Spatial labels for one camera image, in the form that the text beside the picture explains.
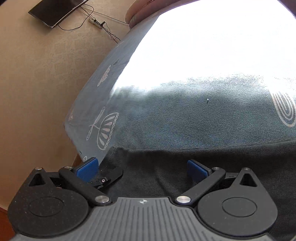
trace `gray ribbed panel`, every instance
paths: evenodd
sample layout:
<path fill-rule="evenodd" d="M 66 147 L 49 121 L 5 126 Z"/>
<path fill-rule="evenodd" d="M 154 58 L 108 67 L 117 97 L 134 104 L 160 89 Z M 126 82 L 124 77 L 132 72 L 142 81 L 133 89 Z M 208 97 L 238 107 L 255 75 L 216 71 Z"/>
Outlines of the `gray ribbed panel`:
<path fill-rule="evenodd" d="M 16 235 L 12 241 L 38 239 Z M 107 207 L 96 207 L 76 230 L 48 241 L 229 241 L 207 230 L 193 211 L 173 205 L 168 198 L 118 198 Z M 270 241 L 263 236 L 254 241 Z"/>

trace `overexposed sunlight patch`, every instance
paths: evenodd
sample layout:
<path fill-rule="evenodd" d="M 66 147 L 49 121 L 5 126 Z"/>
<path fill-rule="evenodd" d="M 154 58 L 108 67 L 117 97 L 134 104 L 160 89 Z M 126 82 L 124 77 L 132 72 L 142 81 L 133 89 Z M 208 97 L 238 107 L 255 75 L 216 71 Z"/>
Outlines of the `overexposed sunlight patch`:
<path fill-rule="evenodd" d="M 296 76 L 296 19 L 277 0 L 200 0 L 163 13 L 119 76 L 123 87 L 243 73 Z"/>

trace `television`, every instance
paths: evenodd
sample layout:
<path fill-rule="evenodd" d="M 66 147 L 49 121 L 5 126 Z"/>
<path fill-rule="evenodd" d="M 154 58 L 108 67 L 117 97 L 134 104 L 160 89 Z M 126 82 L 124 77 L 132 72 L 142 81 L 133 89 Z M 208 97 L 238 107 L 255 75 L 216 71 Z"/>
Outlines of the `television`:
<path fill-rule="evenodd" d="M 53 28 L 88 0 L 42 0 L 28 13 Z"/>

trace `mattress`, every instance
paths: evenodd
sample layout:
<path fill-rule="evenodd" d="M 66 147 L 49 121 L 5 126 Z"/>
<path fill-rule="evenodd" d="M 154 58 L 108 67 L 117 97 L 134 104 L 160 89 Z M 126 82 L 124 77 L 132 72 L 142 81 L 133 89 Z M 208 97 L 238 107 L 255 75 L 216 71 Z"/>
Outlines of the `mattress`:
<path fill-rule="evenodd" d="M 124 169 L 106 192 L 177 196 L 186 161 L 248 166 L 292 238 L 296 179 L 296 19 L 276 0 L 200 0 L 162 9 L 109 53 L 65 129 L 85 161 Z"/>

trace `screw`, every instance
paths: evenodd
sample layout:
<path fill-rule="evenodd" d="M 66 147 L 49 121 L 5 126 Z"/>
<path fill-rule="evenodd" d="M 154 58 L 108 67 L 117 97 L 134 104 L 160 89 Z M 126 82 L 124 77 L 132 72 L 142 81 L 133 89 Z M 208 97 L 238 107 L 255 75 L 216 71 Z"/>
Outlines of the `screw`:
<path fill-rule="evenodd" d="M 188 196 L 179 196 L 176 198 L 176 201 L 179 203 L 189 203 L 191 201 L 191 198 Z"/>
<path fill-rule="evenodd" d="M 94 200 L 98 203 L 106 203 L 110 201 L 110 198 L 104 195 L 100 195 L 100 196 L 97 196 Z"/>

